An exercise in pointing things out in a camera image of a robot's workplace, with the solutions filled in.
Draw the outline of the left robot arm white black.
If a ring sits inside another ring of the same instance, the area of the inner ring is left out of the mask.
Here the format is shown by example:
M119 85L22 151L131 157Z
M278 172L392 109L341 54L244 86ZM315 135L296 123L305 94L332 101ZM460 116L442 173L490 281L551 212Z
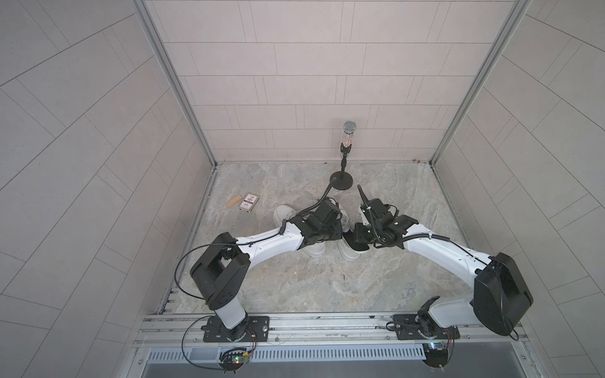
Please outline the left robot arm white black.
M273 230L255 236L220 234L190 268L199 291L197 299L202 299L229 331L247 327L248 314L237 295L251 268L297 250L321 255L325 242L340 239L350 229L347 212L333 198L308 211L280 205L274 211L274 224Z

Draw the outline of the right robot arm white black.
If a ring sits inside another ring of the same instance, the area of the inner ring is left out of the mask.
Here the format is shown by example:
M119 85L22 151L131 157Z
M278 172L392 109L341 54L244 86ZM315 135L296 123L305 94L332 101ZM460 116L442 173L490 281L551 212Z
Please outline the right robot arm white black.
M378 198L362 198L363 221L353 233L356 243L376 249L398 247L447 269L472 288L471 295L450 299L434 296L417 312L416 323L425 338L437 329L482 325L497 335L510 336L533 304L533 296L515 260L459 245L438 235L412 217L390 211Z

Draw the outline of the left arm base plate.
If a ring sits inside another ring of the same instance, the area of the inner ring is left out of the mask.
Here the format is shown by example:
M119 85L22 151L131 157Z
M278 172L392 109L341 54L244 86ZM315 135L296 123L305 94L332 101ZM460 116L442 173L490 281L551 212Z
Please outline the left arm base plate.
M250 317L233 329L227 329L217 316L212 316L205 325L201 327L204 332L204 343L249 343L253 340L266 342L269 332L269 317Z

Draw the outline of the black insole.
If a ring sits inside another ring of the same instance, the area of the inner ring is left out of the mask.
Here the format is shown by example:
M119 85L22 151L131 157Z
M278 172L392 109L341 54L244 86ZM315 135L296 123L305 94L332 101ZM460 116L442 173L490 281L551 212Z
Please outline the black insole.
M368 236L370 235L363 229L361 231L356 229L354 231L345 232L343 234L343 239L353 251L362 253L367 252L370 249L372 240L368 239Z

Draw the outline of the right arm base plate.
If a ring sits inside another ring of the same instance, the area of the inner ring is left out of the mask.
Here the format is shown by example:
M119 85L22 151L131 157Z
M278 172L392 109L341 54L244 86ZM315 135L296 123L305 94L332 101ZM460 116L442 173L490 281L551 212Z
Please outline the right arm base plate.
M396 314L386 324L386 329L395 332L398 340L458 340L457 327L441 328L430 316L417 313Z

